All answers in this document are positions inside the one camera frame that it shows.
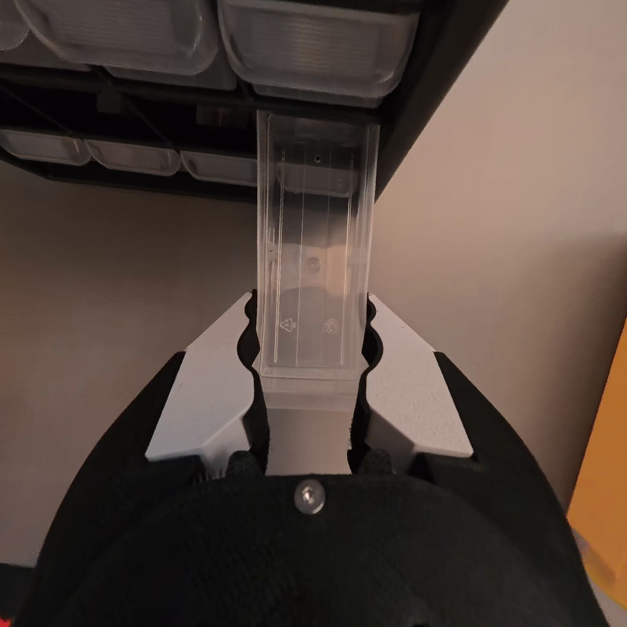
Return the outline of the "yellow storage bin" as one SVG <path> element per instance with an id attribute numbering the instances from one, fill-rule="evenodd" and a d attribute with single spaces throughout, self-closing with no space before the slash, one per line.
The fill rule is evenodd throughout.
<path id="1" fill-rule="evenodd" d="M 626 327 L 619 338 L 568 509 L 593 581 L 626 605 Z"/>

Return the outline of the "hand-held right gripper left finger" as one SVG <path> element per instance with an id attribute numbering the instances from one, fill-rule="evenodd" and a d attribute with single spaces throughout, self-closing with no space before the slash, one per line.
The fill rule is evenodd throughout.
<path id="1" fill-rule="evenodd" d="M 250 451 L 265 473 L 270 428 L 260 377 L 256 291 L 247 292 L 188 345 L 145 451 L 149 461 L 197 456 L 226 474 Z"/>

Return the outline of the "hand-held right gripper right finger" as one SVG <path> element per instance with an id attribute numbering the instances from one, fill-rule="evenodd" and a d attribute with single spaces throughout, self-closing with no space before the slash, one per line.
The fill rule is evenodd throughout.
<path id="1" fill-rule="evenodd" d="M 425 455 L 472 459 L 435 349 L 374 294 L 367 297 L 362 357 L 347 451 L 352 473 L 375 450 L 395 474 L 409 474 Z"/>

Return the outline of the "clear plastic drawer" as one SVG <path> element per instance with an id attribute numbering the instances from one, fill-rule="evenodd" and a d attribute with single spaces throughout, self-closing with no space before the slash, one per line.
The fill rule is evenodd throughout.
<path id="1" fill-rule="evenodd" d="M 257 136 L 266 406 L 349 411 L 365 370 L 379 127 L 259 112 Z"/>

